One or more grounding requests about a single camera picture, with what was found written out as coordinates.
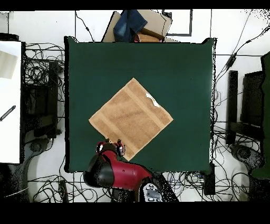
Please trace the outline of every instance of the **cardboard box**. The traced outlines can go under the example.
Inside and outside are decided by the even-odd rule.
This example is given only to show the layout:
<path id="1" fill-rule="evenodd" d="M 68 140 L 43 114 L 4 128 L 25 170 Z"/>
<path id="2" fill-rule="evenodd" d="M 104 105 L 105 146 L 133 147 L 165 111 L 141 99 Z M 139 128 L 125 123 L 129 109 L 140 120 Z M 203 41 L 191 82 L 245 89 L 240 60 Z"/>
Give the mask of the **cardboard box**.
<path id="1" fill-rule="evenodd" d="M 0 78 L 12 79 L 17 59 L 17 56 L 0 51 Z"/>
<path id="2" fill-rule="evenodd" d="M 138 10 L 141 16 L 147 21 L 145 27 L 141 30 L 142 34 L 154 36 L 165 42 L 178 42 L 169 38 L 166 38 L 166 34 L 172 23 L 172 19 L 161 15 L 152 10 Z M 111 17 L 111 21 L 107 27 L 107 30 L 102 38 L 101 42 L 115 42 L 113 28 L 117 24 L 121 15 L 114 11 Z"/>

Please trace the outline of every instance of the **green tabletop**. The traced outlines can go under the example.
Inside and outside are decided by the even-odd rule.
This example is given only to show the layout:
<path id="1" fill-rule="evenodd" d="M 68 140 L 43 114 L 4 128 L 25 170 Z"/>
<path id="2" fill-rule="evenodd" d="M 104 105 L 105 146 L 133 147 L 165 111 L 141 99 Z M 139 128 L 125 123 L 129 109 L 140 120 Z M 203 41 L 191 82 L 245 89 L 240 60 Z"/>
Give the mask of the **green tabletop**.
<path id="1" fill-rule="evenodd" d="M 69 172 L 81 172 L 104 137 L 89 118 L 136 78 L 173 121 L 130 162 L 155 171 L 209 170 L 214 39 L 191 43 L 65 42 L 69 62 Z"/>

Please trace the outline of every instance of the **tangled wires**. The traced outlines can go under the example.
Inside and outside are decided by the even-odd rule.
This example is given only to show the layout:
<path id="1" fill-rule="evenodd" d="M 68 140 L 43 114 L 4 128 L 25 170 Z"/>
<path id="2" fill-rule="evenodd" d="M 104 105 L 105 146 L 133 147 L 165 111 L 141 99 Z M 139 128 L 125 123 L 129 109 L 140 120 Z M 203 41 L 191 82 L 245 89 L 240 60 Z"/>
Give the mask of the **tangled wires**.
<path id="1" fill-rule="evenodd" d="M 213 114 L 211 115 L 211 126 L 214 125 L 214 132 L 211 134 L 211 137 L 213 137 L 213 148 L 211 150 L 211 161 L 213 161 L 217 166 L 216 167 L 221 167 L 224 171 L 224 174 L 226 176 L 225 179 L 222 179 L 222 180 L 219 180 L 218 179 L 218 182 L 217 183 L 225 183 L 228 188 L 225 189 L 225 191 L 232 191 L 232 194 L 228 194 L 229 195 L 229 200 L 233 200 L 233 198 L 235 198 L 237 201 L 239 201 L 239 197 L 240 197 L 240 192 L 242 191 L 242 193 L 246 194 L 246 195 L 249 195 L 248 193 L 248 187 L 244 186 L 243 184 L 241 186 L 237 186 L 237 184 L 233 181 L 233 178 L 238 175 L 238 174 L 244 174 L 246 176 L 248 176 L 247 174 L 243 173 L 243 172 L 239 172 L 239 173 L 236 173 L 232 176 L 232 179 L 228 179 L 227 177 L 227 173 L 226 173 L 226 170 L 223 168 L 223 164 L 225 162 L 225 158 L 223 156 L 223 153 L 229 153 L 230 154 L 230 149 L 228 146 L 226 146 L 225 144 L 225 136 L 226 136 L 226 130 L 223 128 L 223 127 L 220 127 L 222 123 L 227 123 L 226 121 L 222 121 L 222 120 L 218 120 L 218 112 L 217 112 L 217 108 L 219 106 L 221 106 L 222 104 L 224 104 L 224 102 L 227 100 L 226 99 L 221 99 L 221 92 L 219 92 L 217 90 L 217 84 L 219 82 L 219 80 L 226 74 L 226 72 L 229 70 L 229 68 L 232 67 L 232 65 L 234 64 L 234 61 L 236 60 L 236 56 L 237 56 L 237 53 L 238 51 L 245 45 L 245 44 L 248 44 L 250 43 L 251 41 L 255 40 L 256 38 L 262 36 L 265 32 L 267 32 L 269 29 L 270 29 L 270 26 L 266 27 L 258 36 L 246 41 L 242 46 L 240 46 L 237 49 L 238 47 L 238 44 L 240 42 L 240 38 L 242 36 L 242 33 L 243 33 L 243 30 L 246 26 L 246 23 L 248 21 L 248 18 L 250 16 L 250 13 L 246 19 L 246 22 L 244 24 L 244 27 L 242 29 L 242 32 L 241 32 L 241 35 L 239 37 L 239 40 L 237 42 L 237 45 L 235 46 L 232 54 L 231 54 L 231 57 L 228 59 L 227 63 L 223 66 L 223 68 L 221 69 L 220 73 L 214 78 L 214 87 L 213 87 L 213 100 L 212 100 L 212 103 L 214 104 L 213 106 Z M 236 140 L 234 142 L 234 144 L 238 144 L 238 145 L 245 145 L 245 146 L 248 146 L 248 147 L 256 147 L 257 151 L 260 151 L 260 145 L 259 145 L 259 142 L 252 139 L 252 138 L 249 138 L 249 137 L 246 137 L 246 136 L 243 136 L 243 135 L 238 135 L 236 134 Z M 223 158 L 223 162 L 220 163 L 217 161 L 217 153 L 219 153 L 219 155 L 222 156 Z"/>
<path id="2" fill-rule="evenodd" d="M 167 181 L 179 201 L 182 201 L 181 195 L 187 189 L 195 189 L 202 197 L 199 190 L 203 189 L 203 176 L 200 172 L 169 172 Z"/>
<path id="3" fill-rule="evenodd" d="M 82 186 L 82 175 L 80 176 L 80 181 L 77 182 L 80 184 L 80 186 L 76 185 L 75 181 L 69 182 L 67 181 L 62 175 L 61 175 L 61 167 L 63 166 L 65 157 L 63 159 L 63 162 L 59 168 L 59 175 L 50 175 L 50 176 L 45 176 L 42 178 L 37 178 L 28 181 L 30 182 L 44 182 L 44 184 L 38 189 L 37 193 L 33 195 L 32 201 L 33 202 L 45 202 L 45 203 L 61 203 L 63 202 L 63 192 L 65 191 L 62 186 L 60 185 L 60 181 L 64 181 L 66 186 L 67 186 L 67 192 L 64 192 L 68 195 L 68 202 L 74 202 L 74 199 L 81 196 L 81 198 L 85 202 L 98 202 L 99 199 L 101 199 L 104 196 L 107 196 L 110 199 L 114 199 L 114 197 L 111 195 L 111 189 L 102 189 L 103 194 L 98 195 L 97 191 L 93 188 L 85 187 L 83 188 Z"/>
<path id="4" fill-rule="evenodd" d="M 53 62 L 55 67 L 50 67 L 50 63 Z M 40 97 L 40 87 L 52 87 L 57 86 L 57 96 L 54 91 L 50 91 L 52 95 L 55 95 L 58 102 L 64 103 L 64 49 L 52 43 L 33 43 L 26 44 L 25 54 L 23 55 L 23 67 L 25 75 L 23 77 L 24 83 L 24 99 L 26 102 L 26 108 L 28 114 L 35 114 L 37 110 L 37 97 Z M 49 78 L 50 69 L 53 69 L 53 73 L 57 73 L 57 80 Z"/>

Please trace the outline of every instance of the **black cable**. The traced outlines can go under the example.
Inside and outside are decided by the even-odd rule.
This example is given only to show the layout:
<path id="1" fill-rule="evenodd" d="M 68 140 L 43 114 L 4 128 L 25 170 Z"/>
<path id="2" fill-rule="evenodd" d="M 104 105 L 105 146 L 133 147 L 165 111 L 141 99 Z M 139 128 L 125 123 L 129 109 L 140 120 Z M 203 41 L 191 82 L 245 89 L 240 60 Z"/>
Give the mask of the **black cable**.
<path id="1" fill-rule="evenodd" d="M 267 26 L 266 28 L 264 28 L 263 31 L 262 31 L 258 36 L 254 37 L 254 38 L 252 38 L 252 39 L 250 39 L 250 40 L 248 40 L 248 41 L 246 41 L 246 42 L 245 42 L 245 43 L 244 43 L 244 44 L 236 51 L 236 53 L 237 53 L 237 52 L 238 52 L 245 44 L 251 42 L 252 40 L 254 40 L 254 39 L 256 39 L 256 38 L 258 38 L 258 37 L 261 36 L 263 33 L 266 33 L 268 30 L 270 30 L 270 25 Z"/>
<path id="2" fill-rule="evenodd" d="M 50 175 L 50 176 L 42 177 L 42 178 L 48 178 L 48 177 L 53 177 L 53 176 L 54 176 L 55 178 L 54 178 L 52 181 L 51 181 L 51 180 L 46 180 L 46 181 L 45 181 L 45 183 L 43 184 L 43 186 L 42 186 L 42 187 L 38 190 L 38 192 L 34 195 L 33 201 L 36 199 L 37 195 L 39 195 L 40 193 L 43 192 L 43 193 L 47 196 L 47 198 L 44 199 L 44 200 L 42 200 L 42 201 L 39 201 L 39 202 L 43 202 L 43 201 L 46 201 L 46 200 L 48 200 L 48 202 L 51 202 L 51 199 L 52 199 L 52 198 L 54 199 L 54 202 L 62 202 L 62 199 L 61 199 L 61 200 L 57 200 L 56 197 L 55 197 L 57 194 L 61 197 L 62 191 L 61 191 L 60 189 L 56 190 L 56 189 L 53 187 L 53 185 L 52 185 L 53 181 L 55 181 L 55 180 L 57 180 L 57 183 L 59 184 L 60 179 L 63 179 L 63 180 L 65 181 L 66 184 L 72 185 L 74 188 L 76 188 L 76 190 L 73 191 L 72 193 L 68 193 L 68 195 L 69 195 L 70 197 L 72 197 L 71 199 L 69 199 L 69 201 L 74 201 L 74 198 L 75 198 L 75 197 L 81 195 L 81 196 L 83 196 L 83 198 L 85 199 L 85 201 L 88 202 L 88 200 L 91 200 L 91 199 L 94 197 L 94 193 L 93 193 L 93 192 L 96 193 L 97 200 L 98 200 L 98 194 L 97 194 L 97 192 L 96 192 L 94 189 L 82 189 L 82 188 L 81 188 L 81 189 L 78 189 L 78 187 L 77 187 L 74 183 L 67 182 L 66 179 L 61 175 L 61 172 L 60 172 L 60 171 L 59 171 L 59 173 L 60 173 L 60 175 Z M 52 193 L 52 196 L 51 196 L 51 197 L 49 197 L 49 195 L 45 192 L 46 190 L 50 190 L 50 191 L 51 191 L 51 193 Z M 83 192 L 85 192 L 86 190 L 91 190 L 91 192 L 92 192 L 92 194 L 93 194 L 93 196 L 92 196 L 91 199 L 87 199 L 87 198 L 83 195 Z"/>
<path id="3" fill-rule="evenodd" d="M 48 75 L 49 75 L 49 61 L 52 61 L 52 60 L 49 60 L 49 57 L 52 57 L 54 58 L 55 60 L 53 61 L 56 61 L 59 63 L 59 68 L 60 69 L 60 72 L 63 71 L 63 68 L 61 66 L 64 66 L 64 62 L 63 62 L 63 52 L 62 52 L 62 47 L 60 46 L 57 46 L 55 44 L 52 44 L 52 43 L 45 43 L 45 44 L 51 44 L 53 46 L 50 46 L 46 49 L 42 49 L 41 50 L 41 47 L 40 47 L 40 44 L 39 43 L 35 43 L 35 44 L 28 44 L 27 47 L 30 47 L 30 46 L 37 46 L 38 48 L 35 49 L 35 50 L 31 50 L 31 51 L 34 51 L 35 54 L 32 58 L 29 58 L 26 56 L 26 59 L 25 59 L 25 65 L 26 65 L 26 75 L 25 75 L 25 84 L 34 84 L 34 85 L 46 85 L 46 86 L 49 86 L 48 85 Z M 61 54 L 57 57 L 54 57 L 54 56 L 48 56 L 46 59 L 44 58 L 44 51 L 45 50 L 50 50 L 51 48 L 58 48 L 59 50 L 61 50 Z M 58 95 L 60 95 L 60 99 L 58 99 L 58 101 L 60 102 L 63 102 L 64 103 L 64 100 L 63 100 L 63 96 L 62 96 L 62 90 L 63 90 L 63 81 L 62 79 L 58 76 L 58 83 L 56 83 L 56 85 L 58 86 L 58 88 L 60 89 L 60 93 L 58 93 Z M 55 126 L 53 126 L 51 129 L 49 129 L 45 134 L 47 134 L 48 132 L 50 132 L 52 129 L 54 129 Z"/>
<path id="4" fill-rule="evenodd" d="M 75 186 L 74 181 L 75 181 L 75 176 L 74 176 L 74 173 L 73 173 L 73 201 L 72 202 L 74 202 L 74 186 Z"/>
<path id="5" fill-rule="evenodd" d="M 60 176 L 61 176 L 61 167 L 62 167 L 62 165 L 63 165 L 64 161 L 65 161 L 65 155 L 64 155 L 63 162 L 61 163 L 61 166 L 59 167 L 59 175 L 60 175 Z"/>
<path id="6" fill-rule="evenodd" d="M 92 41 L 95 42 L 94 39 L 93 39 L 93 37 L 92 37 L 92 34 L 91 34 L 89 28 L 86 26 L 86 24 L 84 23 L 84 21 L 83 21 L 81 18 L 78 17 L 76 11 L 75 11 L 75 15 L 76 15 L 76 17 L 77 17 L 78 19 L 80 19 L 80 20 L 83 22 L 83 25 L 85 26 L 86 30 L 90 33 L 90 36 L 91 36 L 91 38 L 92 38 Z"/>
<path id="7" fill-rule="evenodd" d="M 103 195 L 101 195 L 101 196 L 99 196 L 94 202 L 97 202 L 100 198 L 102 198 L 103 196 L 105 196 L 106 195 L 106 193 L 105 192 L 103 192 L 104 194 Z"/>
<path id="8" fill-rule="evenodd" d="M 51 147 L 50 147 L 48 150 L 45 150 L 45 152 L 46 152 L 46 151 L 49 151 L 49 150 L 53 147 L 53 142 L 54 142 L 54 138 L 53 138 L 53 140 L 52 140 L 52 145 L 51 145 Z"/>
<path id="9" fill-rule="evenodd" d="M 163 29 L 162 29 L 162 33 L 161 33 L 161 36 L 163 36 L 164 26 L 165 26 L 165 23 L 167 20 L 159 12 L 158 12 L 158 14 L 164 19 Z"/>
<path id="10" fill-rule="evenodd" d="M 218 102 L 218 104 L 215 105 L 215 109 L 216 109 L 216 107 L 220 106 L 221 103 L 224 102 L 224 101 L 227 100 L 227 99 L 228 99 L 228 98 L 226 98 L 226 99 L 224 99 L 224 100 Z"/>
<path id="11" fill-rule="evenodd" d="M 81 181 L 81 179 L 82 179 L 82 175 L 80 176 L 80 186 L 81 186 L 81 189 L 83 189 L 83 187 L 82 187 L 82 181 Z M 84 191 L 91 191 L 91 193 L 92 193 L 92 198 L 90 198 L 90 199 L 87 199 L 87 200 L 92 200 L 93 198 L 94 198 L 94 193 L 95 193 L 95 195 L 96 195 L 96 198 L 98 198 L 98 193 L 94 190 L 94 189 L 91 189 L 91 188 L 88 188 L 88 189 L 85 189 Z"/>
<path id="12" fill-rule="evenodd" d="M 65 50 L 65 49 L 62 48 L 61 46 L 58 46 L 58 45 L 56 45 L 56 44 L 54 44 L 54 43 L 28 43 L 28 44 L 26 44 L 26 46 L 27 46 L 27 47 L 30 47 L 30 46 L 40 45 L 40 44 L 51 44 L 51 45 L 53 45 L 52 48 L 58 48 L 58 49 L 60 49 L 60 50 Z"/>
<path id="13" fill-rule="evenodd" d="M 181 191 L 176 195 L 177 197 L 180 197 L 180 195 L 185 189 L 195 189 L 197 193 L 201 196 L 201 200 L 205 200 L 203 198 L 203 195 L 199 192 L 199 190 L 203 190 L 203 186 L 200 182 L 194 182 L 193 180 L 193 178 L 198 178 L 199 180 L 198 175 L 201 174 L 201 172 L 180 172 L 178 180 L 175 180 L 175 172 L 169 172 L 169 174 L 171 175 L 171 177 L 169 177 L 168 175 L 167 180 L 170 183 L 171 187 L 173 189 L 176 189 L 176 186 L 178 186 L 178 188 L 182 187 Z"/>
<path id="14" fill-rule="evenodd" d="M 248 15 L 248 17 L 247 17 L 247 19 L 246 19 L 245 25 L 244 25 L 244 27 L 243 27 L 243 29 L 242 29 L 241 35 L 240 35 L 240 37 L 239 37 L 239 39 L 238 39 L 238 42 L 237 42 L 237 44 L 236 44 L 236 46 L 235 46 L 235 48 L 234 48 L 232 54 L 234 54 L 234 51 L 235 51 L 235 49 L 237 48 L 237 46 L 238 46 L 238 44 L 239 44 L 239 42 L 240 42 L 240 39 L 241 39 L 241 37 L 242 37 L 243 31 L 244 31 L 244 29 L 245 29 L 245 27 L 246 27 L 246 24 L 247 24 L 247 21 L 248 21 L 248 18 L 249 18 L 249 16 L 250 16 L 251 12 L 252 12 L 252 10 L 249 12 L 249 15 Z"/>
<path id="15" fill-rule="evenodd" d="M 215 119 L 215 121 L 214 121 L 214 124 L 215 124 L 215 123 L 217 122 L 218 114 L 217 114 L 216 108 L 214 108 L 214 110 L 215 110 L 215 115 L 216 115 L 216 119 Z"/>
<path id="16" fill-rule="evenodd" d="M 237 199 L 237 201 L 240 201 L 239 199 L 238 199 L 238 197 L 236 197 L 236 194 L 235 194 L 235 191 L 234 191 L 234 186 L 236 185 L 234 185 L 233 184 L 233 179 L 234 179 L 234 177 L 236 176 L 236 175 L 239 175 L 239 174 L 243 174 L 243 175 L 245 175 L 245 176 L 247 176 L 248 178 L 250 178 L 250 176 L 248 175 L 248 174 L 246 174 L 246 173 L 243 173 L 243 172 L 238 172 L 238 173 L 235 173 L 233 176 L 232 176 L 232 179 L 231 179 L 231 185 L 232 185 L 232 190 L 233 190 L 233 194 L 234 194 L 234 196 L 235 196 L 235 198 Z"/>
<path id="17" fill-rule="evenodd" d="M 219 132 L 216 132 L 216 131 L 215 131 L 215 134 L 216 134 L 216 135 L 218 135 L 218 133 L 226 134 L 226 132 L 220 132 L 220 131 L 219 131 Z M 252 143 L 252 147 L 253 147 L 253 144 L 255 143 L 255 144 L 257 145 L 257 147 L 258 147 L 257 152 L 260 150 L 260 145 L 259 145 L 259 143 L 258 143 L 257 140 L 252 139 L 252 138 L 247 137 L 247 136 L 239 135 L 239 134 L 236 134 L 236 136 L 237 136 L 237 137 L 240 137 L 240 138 L 239 138 L 238 140 L 235 141 L 235 144 L 240 144 L 240 143 Z"/>
<path id="18" fill-rule="evenodd" d="M 219 143 L 222 145 L 222 147 L 225 148 L 225 146 L 218 140 L 218 138 L 217 138 L 217 142 L 219 142 Z M 235 193 L 235 189 L 234 189 L 234 187 L 237 186 L 237 185 L 236 185 L 235 183 L 233 183 L 233 177 L 234 177 L 234 176 L 233 176 L 232 179 L 230 180 L 230 179 L 227 177 L 226 170 L 223 168 L 222 164 L 220 164 L 216 159 L 214 159 L 214 161 L 216 161 L 216 162 L 219 164 L 219 166 L 221 166 L 221 168 L 224 170 L 225 176 L 226 176 L 226 178 L 225 178 L 225 179 L 222 179 L 222 180 L 219 180 L 218 177 L 216 176 L 216 178 L 218 179 L 218 181 L 217 181 L 215 184 L 217 184 L 218 182 L 223 182 L 224 180 L 228 181 L 228 184 L 225 183 L 225 182 L 223 182 L 223 183 L 226 184 L 228 187 L 227 187 L 226 189 L 224 189 L 224 190 L 220 190 L 220 191 L 216 192 L 216 197 L 219 198 L 218 200 L 221 200 L 219 194 L 222 194 L 222 195 L 228 195 L 228 196 L 230 197 L 230 199 L 229 199 L 230 201 L 233 199 L 234 196 L 237 198 L 236 193 Z M 224 191 L 227 191 L 227 190 L 230 189 L 230 188 L 232 189 L 233 194 L 230 194 L 230 193 L 222 193 L 222 192 L 224 192 Z M 245 189 L 245 191 L 243 191 L 243 192 L 247 193 L 247 189 L 246 189 L 243 185 L 242 185 L 242 188 Z"/>
<path id="19" fill-rule="evenodd" d="M 62 91 L 65 94 L 65 83 L 62 85 Z"/>

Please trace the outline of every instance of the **black frame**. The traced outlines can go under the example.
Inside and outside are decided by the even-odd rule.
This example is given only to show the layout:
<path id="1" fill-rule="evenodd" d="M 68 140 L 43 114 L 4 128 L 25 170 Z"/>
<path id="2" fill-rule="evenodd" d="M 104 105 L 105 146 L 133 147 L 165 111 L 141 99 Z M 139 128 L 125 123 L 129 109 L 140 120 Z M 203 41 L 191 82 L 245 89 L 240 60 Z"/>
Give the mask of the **black frame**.
<path id="1" fill-rule="evenodd" d="M 192 34 L 192 16 L 193 16 L 193 9 L 190 10 L 189 14 L 189 33 L 167 33 L 166 36 L 191 36 Z"/>
<path id="2" fill-rule="evenodd" d="M 238 71 L 229 71 L 228 75 L 228 100 L 227 100 L 227 123 L 226 123 L 226 145 L 235 143 L 236 133 L 262 141 L 264 133 L 262 127 L 256 127 L 237 122 L 237 93 Z"/>
<path id="3" fill-rule="evenodd" d="M 70 167 L 70 97 L 69 97 L 69 40 L 68 36 L 64 36 L 64 44 L 65 44 L 65 63 L 64 63 L 64 83 L 65 83 L 65 165 L 64 171 L 66 173 L 71 173 L 69 171 Z"/>

